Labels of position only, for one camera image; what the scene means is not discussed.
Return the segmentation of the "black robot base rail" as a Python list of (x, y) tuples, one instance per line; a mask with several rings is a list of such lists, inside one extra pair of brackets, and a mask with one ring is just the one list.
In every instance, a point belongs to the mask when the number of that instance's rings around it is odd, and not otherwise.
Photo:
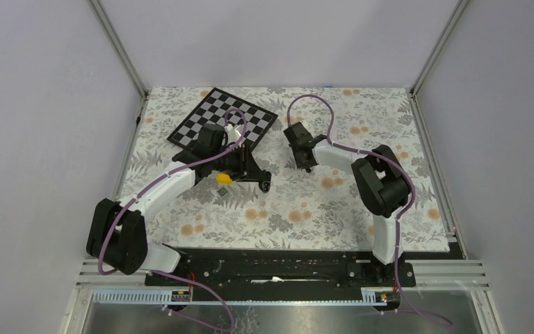
[(414, 269), (400, 260), (383, 265), (370, 251), (181, 248), (176, 276), (215, 292), (246, 287), (373, 288), (416, 286)]

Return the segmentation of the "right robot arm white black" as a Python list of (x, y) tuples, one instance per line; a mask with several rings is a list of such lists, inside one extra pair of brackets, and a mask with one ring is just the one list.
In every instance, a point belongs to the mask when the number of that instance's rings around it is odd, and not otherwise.
[(393, 151), (386, 145), (366, 151), (333, 143), (325, 135), (312, 136), (300, 122), (285, 129), (284, 135), (297, 168), (310, 172), (323, 165), (354, 176), (360, 198), (373, 215), (373, 256), (379, 262), (371, 267), (372, 280), (382, 287), (392, 284), (399, 274), (394, 262), (403, 252), (396, 222), (416, 197), (412, 180)]

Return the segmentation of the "black earbud case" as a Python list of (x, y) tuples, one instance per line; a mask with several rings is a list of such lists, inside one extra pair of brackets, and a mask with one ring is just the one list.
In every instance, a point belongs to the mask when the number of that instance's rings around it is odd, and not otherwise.
[(268, 193), (271, 187), (270, 179), (261, 180), (258, 182), (258, 187), (261, 192)]

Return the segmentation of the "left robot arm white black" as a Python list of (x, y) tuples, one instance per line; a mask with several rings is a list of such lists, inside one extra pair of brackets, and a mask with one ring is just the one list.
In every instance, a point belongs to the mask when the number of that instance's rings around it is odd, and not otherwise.
[(233, 182), (255, 183), (260, 191), (269, 192), (272, 174), (254, 160), (242, 136), (244, 129), (244, 125), (203, 125), (197, 138), (150, 184), (121, 200), (105, 198), (98, 202), (86, 250), (97, 258), (99, 273), (161, 271), (168, 284), (184, 283), (188, 268), (180, 262), (181, 252), (149, 243), (147, 224), (213, 172)]

